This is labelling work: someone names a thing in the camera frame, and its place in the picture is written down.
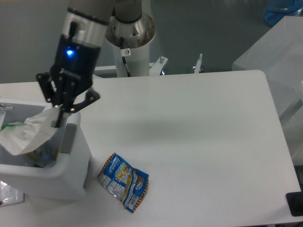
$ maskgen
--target gray floor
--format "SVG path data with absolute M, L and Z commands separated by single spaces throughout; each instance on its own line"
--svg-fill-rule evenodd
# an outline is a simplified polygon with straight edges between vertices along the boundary
M 266 0 L 143 0 L 156 22 L 151 61 L 169 58 L 168 74 L 190 73 L 199 53 L 206 72 L 232 63 L 270 27 Z M 68 0 L 0 1 L 0 83 L 34 81 L 53 64 Z M 98 66 L 113 65 L 105 43 Z

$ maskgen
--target snack wrapper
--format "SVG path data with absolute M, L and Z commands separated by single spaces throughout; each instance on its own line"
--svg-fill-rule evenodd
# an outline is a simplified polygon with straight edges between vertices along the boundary
M 104 164 L 97 180 L 134 213 L 147 191 L 149 175 L 133 168 L 116 153 Z

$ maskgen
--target white table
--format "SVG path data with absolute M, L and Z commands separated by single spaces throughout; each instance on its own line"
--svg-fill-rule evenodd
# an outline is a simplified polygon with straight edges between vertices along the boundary
M 216 226 L 303 221 L 285 194 L 299 191 L 261 71 L 95 79 L 101 99 L 81 111 L 94 174 L 116 152 L 150 174 L 134 214 L 96 181 L 76 202 L 29 197 L 0 209 L 3 227 Z M 0 96 L 41 100 L 37 83 Z

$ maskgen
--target white bin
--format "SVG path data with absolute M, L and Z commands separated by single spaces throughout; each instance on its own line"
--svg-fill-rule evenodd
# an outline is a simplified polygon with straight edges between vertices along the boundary
M 5 111 L 3 122 L 0 117 L 0 126 L 23 122 L 51 108 L 46 102 L 4 98 L 0 98 L 0 104 L 12 106 L 12 110 Z M 29 195 L 68 200 L 84 197 L 92 156 L 80 127 L 80 113 L 67 119 L 51 138 L 51 144 L 59 149 L 51 168 L 29 167 L 33 161 L 26 155 L 13 156 L 0 145 L 0 180 Z

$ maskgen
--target crumpled plastic bag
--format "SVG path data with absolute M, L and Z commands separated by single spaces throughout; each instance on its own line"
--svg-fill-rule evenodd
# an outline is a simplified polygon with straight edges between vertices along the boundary
M 51 108 L 33 117 L 24 124 L 6 127 L 0 131 L 0 144 L 12 155 L 20 155 L 34 151 L 48 141 L 57 131 L 52 127 L 60 108 Z

